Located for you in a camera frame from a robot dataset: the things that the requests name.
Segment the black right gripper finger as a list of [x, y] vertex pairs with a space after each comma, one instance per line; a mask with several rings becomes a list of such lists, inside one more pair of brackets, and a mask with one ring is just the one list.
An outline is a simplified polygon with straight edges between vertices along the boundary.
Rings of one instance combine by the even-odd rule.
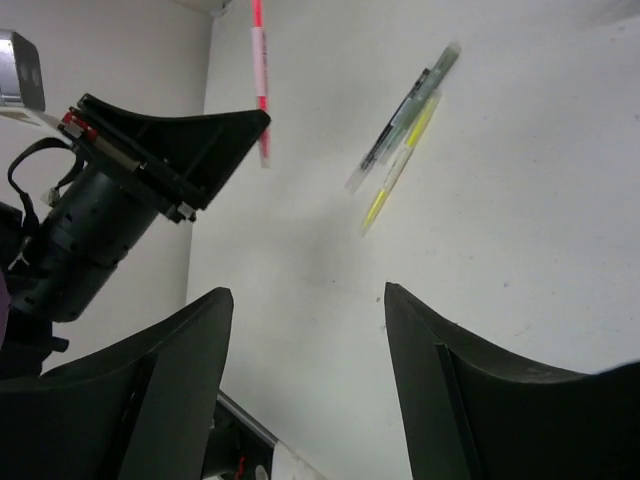
[[86, 94], [81, 118], [97, 137], [139, 163], [144, 179], [172, 202], [204, 210], [271, 123], [260, 110], [156, 117]]

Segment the pink highlighter pen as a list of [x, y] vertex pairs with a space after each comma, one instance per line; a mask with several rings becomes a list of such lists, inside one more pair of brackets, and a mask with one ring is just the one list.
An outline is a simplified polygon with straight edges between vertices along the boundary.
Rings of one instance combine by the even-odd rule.
[[[254, 86], [256, 94], [257, 107], [264, 111], [268, 111], [268, 80], [267, 80], [267, 48], [266, 35], [263, 26], [263, 1], [252, 0], [252, 16], [253, 26], [252, 35], [252, 53], [253, 53], [253, 70], [254, 70]], [[263, 168], [270, 166], [270, 135], [269, 130], [265, 130], [259, 139], [260, 161]]]

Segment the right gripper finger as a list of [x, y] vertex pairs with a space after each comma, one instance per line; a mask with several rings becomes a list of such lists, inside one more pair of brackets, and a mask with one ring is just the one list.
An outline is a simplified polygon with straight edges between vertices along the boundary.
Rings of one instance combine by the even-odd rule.
[[148, 329], [153, 369], [119, 479], [201, 477], [233, 308], [231, 291], [219, 287]]
[[452, 351], [463, 330], [399, 284], [384, 308], [412, 477], [483, 479]]

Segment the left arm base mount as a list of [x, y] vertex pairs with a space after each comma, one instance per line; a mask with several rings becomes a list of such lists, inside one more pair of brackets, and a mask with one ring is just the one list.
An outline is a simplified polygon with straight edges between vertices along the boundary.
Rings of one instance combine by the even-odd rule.
[[272, 479], [278, 439], [224, 392], [218, 394], [202, 479]]

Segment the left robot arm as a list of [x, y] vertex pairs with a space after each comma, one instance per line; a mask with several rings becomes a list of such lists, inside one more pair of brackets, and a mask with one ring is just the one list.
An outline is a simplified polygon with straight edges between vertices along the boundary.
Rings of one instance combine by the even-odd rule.
[[67, 349], [55, 325], [81, 316], [158, 217], [192, 222], [208, 206], [212, 184], [200, 171], [221, 132], [210, 115], [144, 115], [85, 95], [55, 135], [27, 148], [65, 149], [74, 162], [44, 218], [20, 193], [24, 214], [1, 254], [9, 295], [3, 379], [37, 376]]

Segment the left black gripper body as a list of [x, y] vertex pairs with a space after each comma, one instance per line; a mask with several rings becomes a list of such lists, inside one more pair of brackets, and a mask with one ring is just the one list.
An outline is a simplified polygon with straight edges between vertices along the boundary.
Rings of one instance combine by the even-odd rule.
[[81, 170], [63, 200], [91, 207], [153, 210], [180, 223], [210, 204], [210, 117], [161, 117], [116, 107], [84, 95], [61, 118]]

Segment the green grey pen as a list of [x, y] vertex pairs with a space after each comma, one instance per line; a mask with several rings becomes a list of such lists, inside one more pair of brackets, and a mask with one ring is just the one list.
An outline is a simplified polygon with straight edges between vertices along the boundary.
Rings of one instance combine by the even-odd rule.
[[442, 52], [433, 68], [422, 74], [414, 85], [411, 93], [403, 102], [399, 112], [392, 121], [392, 130], [388, 148], [396, 147], [417, 118], [426, 101], [440, 86], [444, 77], [451, 70], [461, 53], [461, 46], [457, 42], [450, 43]]

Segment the red pen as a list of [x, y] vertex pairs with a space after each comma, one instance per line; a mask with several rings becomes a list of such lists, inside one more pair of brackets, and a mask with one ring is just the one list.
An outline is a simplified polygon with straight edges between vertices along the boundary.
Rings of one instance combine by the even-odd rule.
[[431, 71], [428, 68], [422, 71], [391, 119], [384, 126], [371, 149], [358, 163], [355, 171], [349, 177], [345, 184], [347, 191], [354, 193], [359, 188], [374, 164], [380, 160], [390, 148], [391, 143], [411, 125], [417, 113], [426, 102], [426, 94], [422, 93], [421, 89], [426, 83], [430, 73]]

